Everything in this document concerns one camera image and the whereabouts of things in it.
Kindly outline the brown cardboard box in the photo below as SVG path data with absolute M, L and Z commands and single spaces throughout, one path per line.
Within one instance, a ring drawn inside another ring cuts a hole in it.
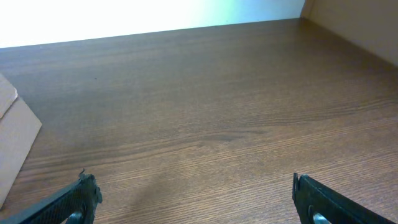
M 41 126 L 17 89 L 1 76 L 1 204 L 5 202 Z

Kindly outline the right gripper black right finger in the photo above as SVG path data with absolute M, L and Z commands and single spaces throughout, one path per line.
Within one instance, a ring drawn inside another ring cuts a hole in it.
M 307 175 L 293 174 L 292 199 L 302 223 L 394 224 Z

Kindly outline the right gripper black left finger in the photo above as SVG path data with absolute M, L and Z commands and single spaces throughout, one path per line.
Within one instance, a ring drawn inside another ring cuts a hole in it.
M 1 223 L 93 224 L 102 201 L 94 175 L 80 172 L 77 181 Z

